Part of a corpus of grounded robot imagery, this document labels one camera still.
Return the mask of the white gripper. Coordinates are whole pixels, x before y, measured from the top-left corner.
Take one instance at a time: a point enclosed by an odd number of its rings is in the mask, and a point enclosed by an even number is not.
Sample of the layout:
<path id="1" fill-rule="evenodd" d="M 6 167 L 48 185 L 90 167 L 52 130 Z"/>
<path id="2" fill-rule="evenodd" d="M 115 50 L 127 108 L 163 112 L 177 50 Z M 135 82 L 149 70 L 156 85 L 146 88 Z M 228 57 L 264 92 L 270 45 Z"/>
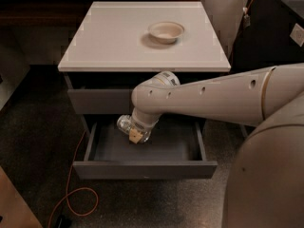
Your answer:
<path id="1" fill-rule="evenodd" d="M 144 113 L 138 108 L 134 108 L 131 115 L 131 125 L 134 128 L 130 129 L 129 140 L 133 143 L 138 143 L 143 137 L 141 132 L 151 132 L 159 118 L 159 114 Z"/>

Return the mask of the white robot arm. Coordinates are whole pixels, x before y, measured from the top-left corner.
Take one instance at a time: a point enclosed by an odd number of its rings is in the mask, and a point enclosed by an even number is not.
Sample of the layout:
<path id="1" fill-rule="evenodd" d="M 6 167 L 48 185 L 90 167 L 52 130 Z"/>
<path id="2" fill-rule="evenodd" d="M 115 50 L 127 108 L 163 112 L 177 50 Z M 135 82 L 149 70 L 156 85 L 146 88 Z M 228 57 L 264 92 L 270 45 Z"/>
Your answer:
<path id="1" fill-rule="evenodd" d="M 175 113 L 254 127 L 230 169 L 223 228 L 304 228 L 304 64 L 172 80 L 160 73 L 134 88 L 136 122 L 152 129 Z"/>

